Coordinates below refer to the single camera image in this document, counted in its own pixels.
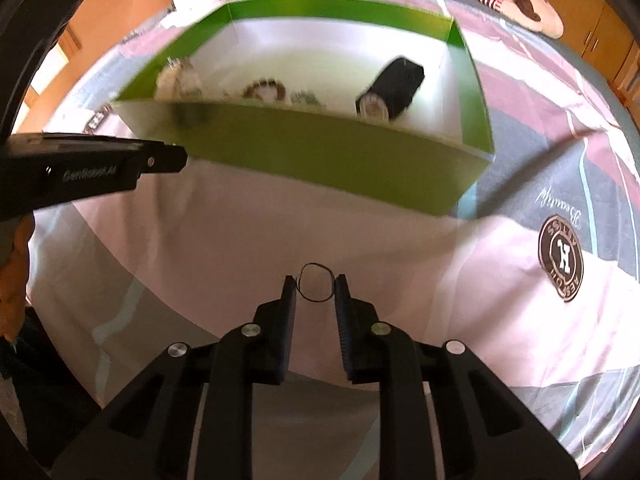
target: green box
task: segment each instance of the green box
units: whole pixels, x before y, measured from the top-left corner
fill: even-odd
[[[382,59],[406,52],[426,67],[415,105],[391,123],[358,117],[356,88],[366,90],[362,82],[373,81]],[[167,59],[186,57],[206,76],[213,97],[154,100]],[[251,77],[251,70],[279,70],[255,78],[282,73],[301,85],[305,77],[315,78],[324,99],[334,104],[291,107],[225,99],[218,83],[233,84],[238,73]],[[166,47],[113,107],[139,138],[183,145],[190,156],[433,215],[449,212],[494,160],[484,95],[456,22],[367,0],[226,4]]]

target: watch face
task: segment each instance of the watch face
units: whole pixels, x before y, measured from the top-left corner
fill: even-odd
[[[385,102],[375,94],[366,94],[360,99],[360,114],[370,119],[389,120],[389,111]]]

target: metal screw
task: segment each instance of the metal screw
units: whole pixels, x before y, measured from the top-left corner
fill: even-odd
[[[389,335],[391,334],[391,327],[386,323],[374,323],[371,325],[371,331],[375,335]]]
[[[447,343],[446,349],[450,354],[460,355],[465,352],[466,346],[464,345],[464,343],[454,340]]]
[[[189,348],[184,343],[174,343],[169,346],[167,352],[169,352],[169,355],[171,357],[182,357],[187,353],[188,349]]]
[[[261,331],[262,329],[260,328],[260,325],[256,325],[255,323],[247,323],[242,327],[242,330],[240,332],[244,337],[256,337],[257,335],[260,335]]]

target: bed sheet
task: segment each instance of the bed sheet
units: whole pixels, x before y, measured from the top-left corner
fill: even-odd
[[[135,192],[39,212],[31,301],[106,403],[167,345],[216,340],[320,261],[414,339],[465,341],[582,466],[640,395],[640,178],[628,144],[602,95],[534,34],[449,0],[385,1],[454,16],[478,68],[496,160],[448,216],[190,159]],[[176,32],[115,49],[101,77]],[[131,135],[116,116],[99,133]],[[553,214],[582,246],[569,303],[538,262]],[[256,391],[256,478],[377,477],[377,397],[347,387],[339,352],[332,306],[299,299],[290,380]]]

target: cabinet door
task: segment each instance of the cabinet door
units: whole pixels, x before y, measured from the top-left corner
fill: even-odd
[[[625,63],[634,38],[625,23],[609,5],[604,4],[593,38],[582,58],[613,81]]]
[[[547,1],[554,6],[564,23],[564,34],[560,41],[581,56],[593,37],[604,0]]]

